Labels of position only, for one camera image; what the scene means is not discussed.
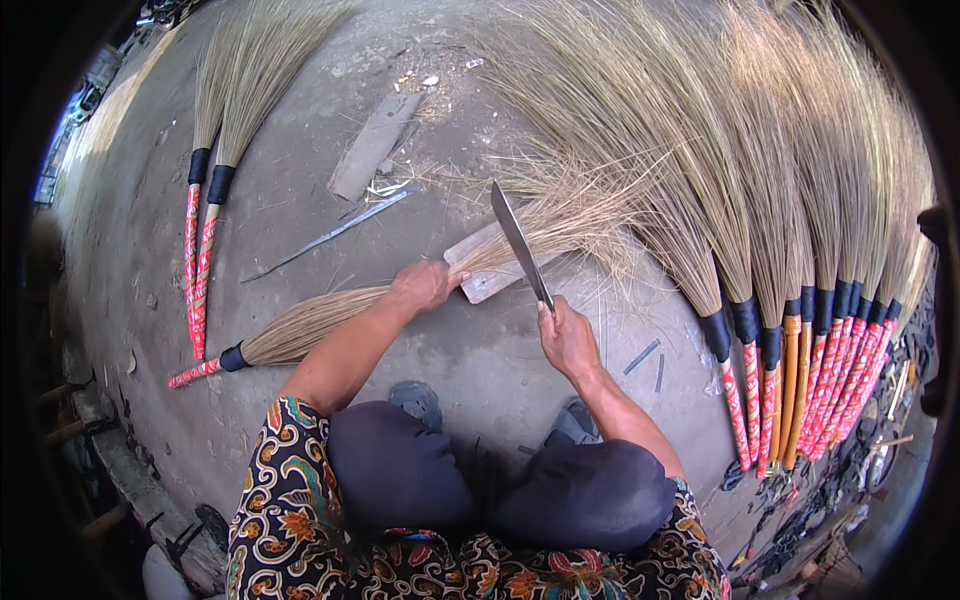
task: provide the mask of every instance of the hand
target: hand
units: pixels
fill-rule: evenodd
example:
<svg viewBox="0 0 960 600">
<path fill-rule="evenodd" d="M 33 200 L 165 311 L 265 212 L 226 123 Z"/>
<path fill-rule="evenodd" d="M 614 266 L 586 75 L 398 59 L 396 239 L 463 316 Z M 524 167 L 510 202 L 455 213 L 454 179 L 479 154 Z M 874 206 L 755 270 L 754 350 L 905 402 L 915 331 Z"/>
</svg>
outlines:
<svg viewBox="0 0 960 600">
<path fill-rule="evenodd" d="M 553 305 L 556 312 L 551 313 L 545 302 L 537 302 L 540 345 L 553 368 L 576 386 L 596 370 L 603 370 L 600 350 L 587 317 L 570 308 L 563 296 L 554 296 Z"/>
<path fill-rule="evenodd" d="M 442 261 L 422 260 L 409 265 L 394 277 L 390 294 L 412 311 L 411 318 L 429 312 L 446 302 L 450 292 L 470 276 L 466 271 L 453 275 L 449 271 L 449 265 Z"/>
</svg>

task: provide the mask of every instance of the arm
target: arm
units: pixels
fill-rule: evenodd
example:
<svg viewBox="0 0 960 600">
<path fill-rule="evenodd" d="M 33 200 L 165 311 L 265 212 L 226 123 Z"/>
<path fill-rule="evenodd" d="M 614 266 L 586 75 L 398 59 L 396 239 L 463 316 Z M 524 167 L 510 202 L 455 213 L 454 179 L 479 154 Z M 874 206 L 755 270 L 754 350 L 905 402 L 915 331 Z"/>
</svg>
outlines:
<svg viewBox="0 0 960 600">
<path fill-rule="evenodd" d="M 657 457 L 667 477 L 684 479 L 677 452 L 657 424 L 620 390 L 600 364 L 600 351 L 587 317 L 570 308 L 563 296 L 554 297 L 555 313 L 538 302 L 543 353 L 563 373 L 597 421 L 604 440 L 626 440 Z"/>
<path fill-rule="evenodd" d="M 400 271 L 386 296 L 310 350 L 279 395 L 298 397 L 324 417 L 347 408 L 400 330 L 469 276 L 448 272 L 446 263 L 425 260 Z"/>
</svg>

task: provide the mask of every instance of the patterned sleeve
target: patterned sleeve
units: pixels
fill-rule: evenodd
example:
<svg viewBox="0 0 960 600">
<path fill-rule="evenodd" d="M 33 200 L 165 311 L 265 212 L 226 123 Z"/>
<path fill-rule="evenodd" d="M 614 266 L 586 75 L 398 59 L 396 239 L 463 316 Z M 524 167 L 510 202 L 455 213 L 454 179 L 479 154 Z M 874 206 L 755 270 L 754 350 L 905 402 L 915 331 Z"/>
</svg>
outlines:
<svg viewBox="0 0 960 600">
<path fill-rule="evenodd" d="M 731 596 L 730 579 L 720 555 L 709 545 L 686 482 L 679 478 L 673 513 L 643 548 L 624 555 L 627 589 L 643 598 L 719 598 Z"/>
<path fill-rule="evenodd" d="M 275 399 L 230 524 L 227 598 L 313 598 L 344 583 L 340 499 L 326 460 L 327 420 Z"/>
</svg>

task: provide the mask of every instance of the wooden board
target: wooden board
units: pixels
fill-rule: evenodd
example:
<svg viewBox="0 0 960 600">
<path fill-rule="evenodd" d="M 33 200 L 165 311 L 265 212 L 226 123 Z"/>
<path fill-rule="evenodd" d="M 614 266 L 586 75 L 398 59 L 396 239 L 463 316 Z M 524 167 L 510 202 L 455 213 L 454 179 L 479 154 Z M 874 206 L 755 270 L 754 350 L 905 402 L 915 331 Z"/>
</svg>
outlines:
<svg viewBox="0 0 960 600">
<path fill-rule="evenodd" d="M 340 160 L 330 192 L 356 202 L 420 105 L 423 94 L 388 94 Z"/>
<path fill-rule="evenodd" d="M 517 215 L 522 214 L 522 212 L 523 209 L 521 208 L 517 211 Z M 503 229 L 500 228 L 498 222 L 494 221 L 476 233 L 461 240 L 455 246 L 448 248 L 446 252 L 444 252 L 444 260 L 449 265 L 455 265 L 470 256 L 470 254 L 477 248 L 480 248 L 481 245 L 499 235 L 503 235 Z M 563 252 L 554 252 L 535 256 L 535 258 L 537 264 L 542 269 L 547 263 L 561 254 L 563 254 Z M 523 267 L 520 266 L 520 263 L 514 261 L 496 271 L 472 273 L 470 274 L 470 279 L 464 281 L 460 287 L 464 290 L 464 294 L 467 295 L 467 299 L 470 300 L 471 304 L 479 304 L 522 277 L 524 277 Z"/>
</svg>

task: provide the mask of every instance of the black tape binding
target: black tape binding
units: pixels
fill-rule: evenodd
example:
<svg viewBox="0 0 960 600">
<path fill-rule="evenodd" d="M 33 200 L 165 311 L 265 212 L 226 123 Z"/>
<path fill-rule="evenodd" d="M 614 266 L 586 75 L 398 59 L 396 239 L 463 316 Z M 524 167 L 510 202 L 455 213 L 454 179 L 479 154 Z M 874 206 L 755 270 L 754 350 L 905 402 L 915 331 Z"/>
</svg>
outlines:
<svg viewBox="0 0 960 600">
<path fill-rule="evenodd" d="M 887 316 L 887 305 L 883 302 L 874 302 L 870 307 L 870 317 L 867 319 L 867 323 L 883 323 L 883 319 Z"/>
<path fill-rule="evenodd" d="M 187 183 L 203 183 L 206 181 L 206 165 L 210 162 L 210 149 L 198 148 L 190 156 L 190 174 L 186 176 Z"/>
<path fill-rule="evenodd" d="M 813 294 L 816 288 L 812 285 L 805 285 L 800 288 L 800 320 L 803 323 L 813 323 Z"/>
<path fill-rule="evenodd" d="M 813 335 L 827 335 L 830 331 L 830 310 L 833 308 L 833 290 L 821 290 L 817 288 L 817 313 L 813 320 Z"/>
<path fill-rule="evenodd" d="M 833 318 L 845 319 L 850 308 L 850 292 L 853 284 L 837 279 L 836 295 L 833 296 Z"/>
<path fill-rule="evenodd" d="M 856 309 L 856 315 L 854 315 L 860 321 L 866 321 L 867 317 L 870 316 L 870 311 L 872 310 L 873 303 L 867 300 L 864 297 L 860 297 L 860 306 Z"/>
<path fill-rule="evenodd" d="M 900 316 L 903 305 L 896 300 L 890 300 L 890 308 L 887 309 L 887 321 L 893 321 Z"/>
<path fill-rule="evenodd" d="M 760 358 L 763 359 L 763 368 L 772 371 L 780 361 L 780 336 L 783 329 L 766 327 L 760 332 Z"/>
<path fill-rule="evenodd" d="M 783 305 L 783 316 L 784 317 L 796 317 L 800 314 L 800 299 L 794 298 L 788 300 L 786 304 Z"/>
<path fill-rule="evenodd" d="M 731 302 L 733 312 L 733 330 L 745 346 L 756 341 L 760 333 L 760 325 L 756 318 L 756 300 L 753 296 L 745 302 Z"/>
<path fill-rule="evenodd" d="M 863 292 L 863 284 L 859 281 L 854 281 L 853 286 L 850 289 L 850 304 L 847 306 L 848 317 L 852 317 L 856 314 L 856 310 L 860 306 L 861 292 Z"/>
<path fill-rule="evenodd" d="M 236 172 L 236 169 L 226 164 L 213 167 L 213 180 L 210 182 L 210 191 L 206 193 L 207 204 L 224 204 L 227 201 L 227 193 Z"/>
<path fill-rule="evenodd" d="M 240 344 L 237 344 L 233 348 L 227 348 L 224 350 L 224 353 L 220 355 L 220 368 L 226 372 L 240 371 L 249 367 L 251 364 L 244 360 L 243 354 L 240 353 Z"/>
<path fill-rule="evenodd" d="M 723 311 L 718 310 L 708 317 L 700 317 L 700 327 L 704 330 L 707 346 L 716 355 L 717 361 L 726 362 L 730 358 L 730 332 L 727 331 L 727 319 L 724 318 Z"/>
</svg>

